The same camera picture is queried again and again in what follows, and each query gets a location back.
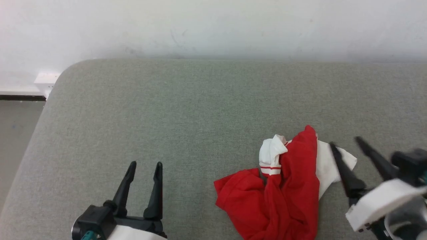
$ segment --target teal cable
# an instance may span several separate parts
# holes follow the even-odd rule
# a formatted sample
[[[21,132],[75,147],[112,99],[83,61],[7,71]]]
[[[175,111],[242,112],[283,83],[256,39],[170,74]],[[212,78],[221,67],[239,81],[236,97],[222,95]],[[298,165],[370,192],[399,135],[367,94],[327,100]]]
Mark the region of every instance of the teal cable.
[[[97,240],[97,235],[93,231],[87,231],[82,240]]]

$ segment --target white wall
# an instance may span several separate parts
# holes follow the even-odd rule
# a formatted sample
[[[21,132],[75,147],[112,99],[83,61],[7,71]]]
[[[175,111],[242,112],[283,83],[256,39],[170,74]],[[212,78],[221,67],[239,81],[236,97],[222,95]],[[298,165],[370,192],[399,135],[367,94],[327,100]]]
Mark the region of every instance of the white wall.
[[[427,1],[0,1],[0,88],[112,57],[427,62]]]

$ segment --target gray cushion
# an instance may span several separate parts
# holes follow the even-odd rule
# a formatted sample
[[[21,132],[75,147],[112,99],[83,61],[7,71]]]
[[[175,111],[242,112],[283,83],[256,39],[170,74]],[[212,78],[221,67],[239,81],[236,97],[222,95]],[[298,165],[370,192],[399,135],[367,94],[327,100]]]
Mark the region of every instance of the gray cushion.
[[[380,182],[353,141],[384,155],[426,148],[427,67],[251,61],[94,60],[59,77],[0,219],[0,238],[70,239],[74,220],[114,196],[129,163],[128,200],[141,216],[157,161],[164,164],[164,229],[171,239],[241,239],[215,206],[213,181],[257,166],[262,140],[310,124],[359,158],[355,173]],[[320,201],[318,239],[354,233],[340,183]]]

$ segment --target red cloth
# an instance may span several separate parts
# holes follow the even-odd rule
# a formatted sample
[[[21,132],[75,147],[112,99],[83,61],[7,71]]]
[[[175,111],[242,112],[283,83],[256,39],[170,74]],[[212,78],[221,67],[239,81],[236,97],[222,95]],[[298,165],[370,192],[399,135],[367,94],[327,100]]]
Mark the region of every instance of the red cloth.
[[[313,240],[317,233],[319,180],[317,137],[311,126],[280,155],[281,174],[264,186],[257,168],[214,182],[216,205],[227,212],[245,240]]]

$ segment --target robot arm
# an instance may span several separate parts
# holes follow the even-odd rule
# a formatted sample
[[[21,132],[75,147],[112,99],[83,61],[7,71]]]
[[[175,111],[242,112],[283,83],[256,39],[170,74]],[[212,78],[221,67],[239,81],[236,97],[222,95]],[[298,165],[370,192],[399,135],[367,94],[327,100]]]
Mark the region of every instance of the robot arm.
[[[395,152],[388,162],[361,137],[356,142],[377,168],[384,182],[367,189],[344,163],[334,143],[330,143],[341,176],[349,210],[345,214],[354,231],[371,230],[379,240],[420,240],[427,235],[427,152]]]
[[[71,230],[73,240],[164,240],[161,219],[163,218],[163,166],[157,163],[154,186],[148,207],[143,217],[128,217],[126,203],[130,184],[135,176],[136,162],[133,161],[123,178],[113,200],[102,207],[90,205],[77,218]]]

